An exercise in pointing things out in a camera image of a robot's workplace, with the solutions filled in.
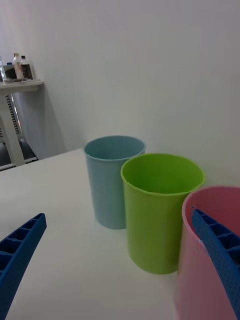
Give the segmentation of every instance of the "white tabletop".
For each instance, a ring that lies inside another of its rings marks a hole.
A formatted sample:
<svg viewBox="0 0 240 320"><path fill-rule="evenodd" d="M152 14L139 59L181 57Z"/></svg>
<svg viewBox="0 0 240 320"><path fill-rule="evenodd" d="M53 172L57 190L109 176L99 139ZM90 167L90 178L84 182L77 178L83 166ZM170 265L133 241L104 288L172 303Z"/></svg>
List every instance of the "white tabletop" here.
<svg viewBox="0 0 240 320"><path fill-rule="evenodd" d="M128 256L126 230L95 221L82 150L0 173L0 239L44 212L47 229L7 320L175 320L176 273Z"/></svg>

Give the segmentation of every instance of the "floor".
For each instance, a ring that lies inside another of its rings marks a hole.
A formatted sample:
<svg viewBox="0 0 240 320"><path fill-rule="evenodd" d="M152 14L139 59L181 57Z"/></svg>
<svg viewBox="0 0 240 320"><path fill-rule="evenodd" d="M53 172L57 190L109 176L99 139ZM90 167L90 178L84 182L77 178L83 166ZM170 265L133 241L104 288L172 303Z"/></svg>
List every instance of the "floor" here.
<svg viewBox="0 0 240 320"><path fill-rule="evenodd" d="M21 139L19 143L26 163L38 160L36 155L33 153L32 149L24 139ZM0 171L10 169L13 167L14 166L11 163L6 145L4 143L0 143Z"/></svg>

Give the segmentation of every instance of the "light blue cup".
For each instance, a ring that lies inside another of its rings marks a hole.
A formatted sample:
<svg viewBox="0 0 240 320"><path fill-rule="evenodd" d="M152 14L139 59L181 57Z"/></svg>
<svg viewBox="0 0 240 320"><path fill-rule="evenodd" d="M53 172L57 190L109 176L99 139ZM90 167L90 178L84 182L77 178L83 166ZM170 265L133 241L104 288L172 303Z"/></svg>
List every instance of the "light blue cup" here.
<svg viewBox="0 0 240 320"><path fill-rule="evenodd" d="M97 221L111 229L126 228L121 167L144 154L146 144L134 137L112 135L89 142L85 148L91 197Z"/></svg>

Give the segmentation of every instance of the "white wall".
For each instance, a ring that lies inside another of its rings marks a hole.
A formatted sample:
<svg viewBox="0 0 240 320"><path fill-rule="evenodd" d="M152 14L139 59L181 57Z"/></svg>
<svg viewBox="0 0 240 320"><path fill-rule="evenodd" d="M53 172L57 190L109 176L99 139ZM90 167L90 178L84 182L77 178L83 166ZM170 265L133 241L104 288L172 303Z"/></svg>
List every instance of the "white wall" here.
<svg viewBox="0 0 240 320"><path fill-rule="evenodd" d="M18 101L33 150L134 135L239 184L239 13L239 0L1 0L0 52L45 82Z"/></svg>

